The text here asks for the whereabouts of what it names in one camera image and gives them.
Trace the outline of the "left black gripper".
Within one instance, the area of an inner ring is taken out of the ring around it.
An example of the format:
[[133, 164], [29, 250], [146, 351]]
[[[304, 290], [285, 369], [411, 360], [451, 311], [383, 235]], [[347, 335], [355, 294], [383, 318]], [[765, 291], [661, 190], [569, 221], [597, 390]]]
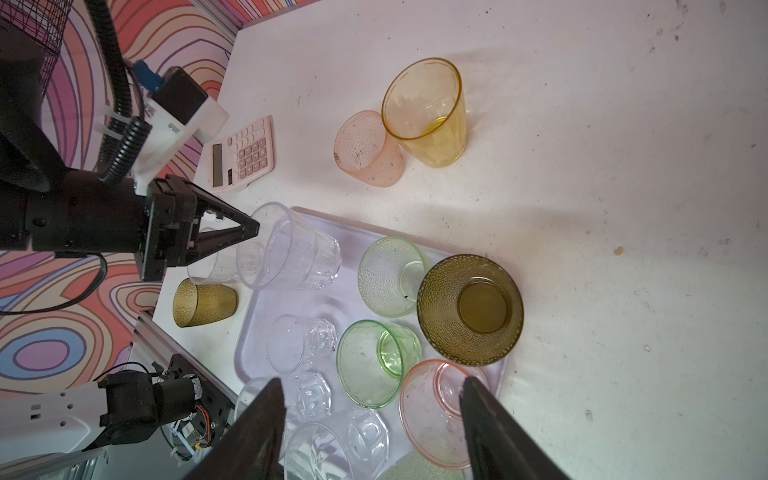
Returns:
[[[236, 226], [203, 231], [206, 212]], [[145, 196], [136, 194], [128, 179], [106, 185], [94, 173], [74, 170], [47, 193], [1, 184], [3, 250], [128, 253], [143, 281], [159, 281], [170, 267], [229, 247], [260, 254], [259, 232], [260, 223], [250, 215], [175, 175], [151, 181]]]

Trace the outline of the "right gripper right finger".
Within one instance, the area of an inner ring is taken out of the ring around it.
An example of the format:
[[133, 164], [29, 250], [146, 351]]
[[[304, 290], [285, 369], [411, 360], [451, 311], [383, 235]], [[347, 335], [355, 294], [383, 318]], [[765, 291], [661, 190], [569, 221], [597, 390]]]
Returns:
[[567, 477], [478, 378], [465, 379], [460, 409], [475, 480]]

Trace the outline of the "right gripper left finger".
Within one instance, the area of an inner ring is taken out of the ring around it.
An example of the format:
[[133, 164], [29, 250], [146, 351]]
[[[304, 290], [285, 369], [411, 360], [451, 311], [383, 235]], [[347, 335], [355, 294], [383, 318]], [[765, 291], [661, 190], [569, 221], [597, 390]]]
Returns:
[[285, 419], [282, 383], [273, 378], [185, 479], [283, 479], [279, 455]]

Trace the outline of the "pink transparent cup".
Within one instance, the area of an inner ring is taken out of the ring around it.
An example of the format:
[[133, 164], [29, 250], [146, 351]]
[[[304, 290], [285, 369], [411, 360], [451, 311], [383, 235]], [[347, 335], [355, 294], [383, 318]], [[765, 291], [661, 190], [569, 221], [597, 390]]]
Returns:
[[469, 377], [488, 384], [479, 368], [433, 359], [414, 366], [401, 385], [399, 416], [405, 434], [425, 459], [440, 468], [470, 466], [460, 407]]

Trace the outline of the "pale green frosted large cup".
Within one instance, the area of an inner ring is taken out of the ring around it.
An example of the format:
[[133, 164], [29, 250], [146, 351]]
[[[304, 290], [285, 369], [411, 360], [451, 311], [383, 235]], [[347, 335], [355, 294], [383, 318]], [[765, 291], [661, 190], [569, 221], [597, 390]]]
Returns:
[[436, 466], [417, 451], [411, 451], [384, 471], [378, 480], [463, 480], [461, 470]]

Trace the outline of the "small clear cup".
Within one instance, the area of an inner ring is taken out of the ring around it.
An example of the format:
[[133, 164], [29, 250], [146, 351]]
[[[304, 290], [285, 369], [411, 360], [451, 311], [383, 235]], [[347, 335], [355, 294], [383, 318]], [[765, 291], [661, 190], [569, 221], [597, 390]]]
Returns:
[[285, 314], [268, 329], [267, 360], [277, 373], [291, 374], [330, 357], [337, 340], [331, 321]]

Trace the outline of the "dark olive textured cup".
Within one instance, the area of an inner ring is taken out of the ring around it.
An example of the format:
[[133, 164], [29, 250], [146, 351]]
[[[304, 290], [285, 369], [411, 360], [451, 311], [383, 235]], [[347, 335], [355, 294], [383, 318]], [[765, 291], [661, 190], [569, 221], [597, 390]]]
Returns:
[[482, 367], [503, 359], [524, 325], [521, 292], [510, 274], [479, 255], [435, 264], [418, 291], [417, 317], [429, 344], [446, 359]]

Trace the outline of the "bright green cup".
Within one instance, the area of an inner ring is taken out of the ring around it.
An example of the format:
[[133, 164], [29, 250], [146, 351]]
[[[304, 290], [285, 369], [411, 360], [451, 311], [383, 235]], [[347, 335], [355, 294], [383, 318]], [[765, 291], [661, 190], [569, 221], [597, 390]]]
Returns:
[[414, 331], [391, 322], [360, 320], [342, 334], [336, 372], [343, 390], [357, 405], [381, 409], [399, 394], [407, 373], [422, 359]]

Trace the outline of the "peach transparent cup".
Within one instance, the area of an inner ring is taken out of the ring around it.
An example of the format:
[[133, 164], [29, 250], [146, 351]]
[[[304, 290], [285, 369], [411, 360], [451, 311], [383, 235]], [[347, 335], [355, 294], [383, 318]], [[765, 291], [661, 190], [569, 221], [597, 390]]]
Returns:
[[397, 140], [377, 111], [352, 115], [334, 141], [336, 165], [348, 175], [375, 187], [390, 187], [404, 174], [405, 160]]

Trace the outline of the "yellow transparent cup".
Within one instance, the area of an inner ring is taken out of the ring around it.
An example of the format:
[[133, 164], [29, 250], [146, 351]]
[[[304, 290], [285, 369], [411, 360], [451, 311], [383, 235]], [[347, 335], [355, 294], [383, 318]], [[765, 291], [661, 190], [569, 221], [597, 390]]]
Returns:
[[387, 132], [432, 168], [455, 163], [467, 146], [464, 86], [458, 68], [432, 57], [401, 71], [382, 101]]

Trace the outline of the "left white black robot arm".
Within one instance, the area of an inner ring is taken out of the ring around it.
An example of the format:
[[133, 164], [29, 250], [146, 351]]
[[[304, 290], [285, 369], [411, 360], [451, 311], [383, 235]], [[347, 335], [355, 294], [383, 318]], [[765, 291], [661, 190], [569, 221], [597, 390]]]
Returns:
[[[129, 180], [102, 183], [71, 170], [57, 188], [1, 188], [1, 246], [31, 247], [59, 257], [130, 253], [140, 277], [159, 281], [169, 267], [187, 266], [256, 237], [258, 222], [178, 176], [156, 179], [139, 196]], [[208, 441], [231, 402], [201, 367], [179, 354], [165, 373], [99, 369], [95, 380], [1, 405], [1, 463], [139, 443], [160, 427], [200, 416]]]

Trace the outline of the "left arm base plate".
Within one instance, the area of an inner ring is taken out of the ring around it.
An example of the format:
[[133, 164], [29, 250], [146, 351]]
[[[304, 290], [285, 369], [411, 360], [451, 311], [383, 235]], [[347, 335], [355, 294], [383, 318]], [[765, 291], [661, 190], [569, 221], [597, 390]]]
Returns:
[[199, 462], [233, 423], [233, 391], [196, 360], [174, 354], [166, 365], [154, 361], [155, 385], [162, 389], [170, 412], [160, 427], [180, 464]]

